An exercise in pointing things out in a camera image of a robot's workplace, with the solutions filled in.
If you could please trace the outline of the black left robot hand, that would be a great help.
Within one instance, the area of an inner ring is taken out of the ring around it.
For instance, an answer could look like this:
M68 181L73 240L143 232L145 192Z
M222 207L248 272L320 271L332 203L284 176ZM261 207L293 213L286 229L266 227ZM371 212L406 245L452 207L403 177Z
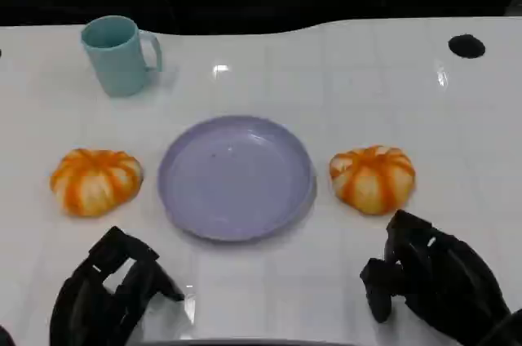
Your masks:
M124 345L150 300L185 294L146 243L112 227L62 285L51 314L51 345Z

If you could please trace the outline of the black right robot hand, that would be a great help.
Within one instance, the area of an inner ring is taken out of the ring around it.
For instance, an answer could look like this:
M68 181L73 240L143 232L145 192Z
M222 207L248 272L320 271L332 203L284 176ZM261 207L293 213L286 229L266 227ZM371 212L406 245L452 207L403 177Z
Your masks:
M387 226L384 256L362 269L374 319L392 314L392 297L461 345L519 345L521 312L512 312L497 278L464 241L407 211Z

